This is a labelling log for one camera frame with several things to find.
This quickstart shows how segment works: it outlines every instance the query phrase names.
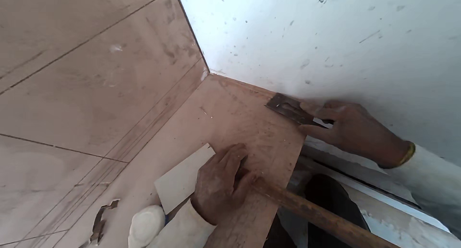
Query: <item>metal tool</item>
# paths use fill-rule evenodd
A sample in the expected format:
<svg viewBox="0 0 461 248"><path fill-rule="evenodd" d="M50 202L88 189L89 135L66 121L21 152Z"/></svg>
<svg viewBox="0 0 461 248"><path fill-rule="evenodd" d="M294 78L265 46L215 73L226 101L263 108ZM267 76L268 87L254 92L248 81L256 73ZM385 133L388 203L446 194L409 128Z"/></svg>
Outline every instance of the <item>metal tool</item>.
<svg viewBox="0 0 461 248"><path fill-rule="evenodd" d="M274 97L266 104L266 107L286 116L287 118L290 118L293 121L296 121L298 124L308 124L326 128L323 125L314 122L314 116L309 115L307 112L301 109L299 101L281 93L276 93Z"/></svg>

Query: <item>tile piece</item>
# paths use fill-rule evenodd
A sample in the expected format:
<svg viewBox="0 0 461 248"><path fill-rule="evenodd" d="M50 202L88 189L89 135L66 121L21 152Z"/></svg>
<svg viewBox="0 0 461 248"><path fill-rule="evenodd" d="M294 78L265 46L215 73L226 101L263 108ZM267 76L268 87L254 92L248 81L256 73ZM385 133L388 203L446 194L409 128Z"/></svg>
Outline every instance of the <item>tile piece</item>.
<svg viewBox="0 0 461 248"><path fill-rule="evenodd" d="M178 0L155 0L0 95L0 133L105 156L200 58Z"/></svg>
<svg viewBox="0 0 461 248"><path fill-rule="evenodd" d="M0 92L149 1L0 0Z"/></svg>
<svg viewBox="0 0 461 248"><path fill-rule="evenodd" d="M5 136L0 157L0 245L23 239L101 160Z"/></svg>
<svg viewBox="0 0 461 248"><path fill-rule="evenodd" d="M213 148L207 143L154 181L165 214L194 192L200 167L214 154Z"/></svg>

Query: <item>wooden handle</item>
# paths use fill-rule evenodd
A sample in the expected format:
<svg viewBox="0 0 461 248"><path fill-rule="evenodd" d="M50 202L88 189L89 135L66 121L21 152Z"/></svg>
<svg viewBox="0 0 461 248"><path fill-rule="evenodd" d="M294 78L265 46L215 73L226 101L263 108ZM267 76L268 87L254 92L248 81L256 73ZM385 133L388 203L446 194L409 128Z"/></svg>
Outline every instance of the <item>wooden handle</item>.
<svg viewBox="0 0 461 248"><path fill-rule="evenodd" d="M399 246L372 234L305 198L266 182L262 177L257 179L253 184L253 188L260 194L269 197L280 206L304 217L310 223L320 227L351 247L399 248Z"/></svg>

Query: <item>white wall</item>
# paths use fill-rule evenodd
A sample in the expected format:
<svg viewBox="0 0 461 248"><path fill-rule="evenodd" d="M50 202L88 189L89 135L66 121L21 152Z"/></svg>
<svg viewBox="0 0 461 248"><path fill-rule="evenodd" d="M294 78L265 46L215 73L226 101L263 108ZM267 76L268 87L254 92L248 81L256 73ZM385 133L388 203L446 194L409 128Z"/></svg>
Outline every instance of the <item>white wall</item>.
<svg viewBox="0 0 461 248"><path fill-rule="evenodd" d="M181 0L211 72L363 104L461 165L461 0Z"/></svg>

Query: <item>white tile piece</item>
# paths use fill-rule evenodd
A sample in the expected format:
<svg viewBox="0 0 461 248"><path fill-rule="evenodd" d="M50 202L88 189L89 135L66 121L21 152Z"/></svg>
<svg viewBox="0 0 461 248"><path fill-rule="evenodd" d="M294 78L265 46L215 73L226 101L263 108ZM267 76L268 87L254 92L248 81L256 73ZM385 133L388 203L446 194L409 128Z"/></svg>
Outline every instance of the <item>white tile piece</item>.
<svg viewBox="0 0 461 248"><path fill-rule="evenodd" d="M200 167L214 154L207 143L154 182L165 214L194 192Z"/></svg>

